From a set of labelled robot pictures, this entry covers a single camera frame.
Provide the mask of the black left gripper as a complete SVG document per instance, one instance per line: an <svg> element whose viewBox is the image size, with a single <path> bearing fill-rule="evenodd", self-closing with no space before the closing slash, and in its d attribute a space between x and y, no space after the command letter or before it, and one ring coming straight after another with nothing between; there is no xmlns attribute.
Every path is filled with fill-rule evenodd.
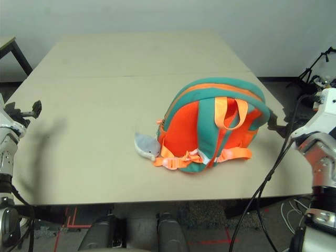
<svg viewBox="0 0 336 252"><path fill-rule="evenodd" d="M22 124L23 126L29 126L30 120L28 117L39 116L42 111L41 101L36 101L32 106L32 111L22 112L20 109L15 108L15 103L11 102L5 105L4 111L12 118L14 121Z"/></svg>

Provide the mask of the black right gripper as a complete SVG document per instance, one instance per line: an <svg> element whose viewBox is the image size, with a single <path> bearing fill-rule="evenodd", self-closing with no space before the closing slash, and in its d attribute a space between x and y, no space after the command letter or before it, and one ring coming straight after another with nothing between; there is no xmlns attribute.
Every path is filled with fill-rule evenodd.
<svg viewBox="0 0 336 252"><path fill-rule="evenodd" d="M293 124L292 127L294 128L297 120L293 117L284 117L284 125L278 124L278 120L279 118L273 112L270 112L270 117L267 122L267 129L275 130L284 139L289 132L293 131L293 129L290 130L290 125Z"/></svg>

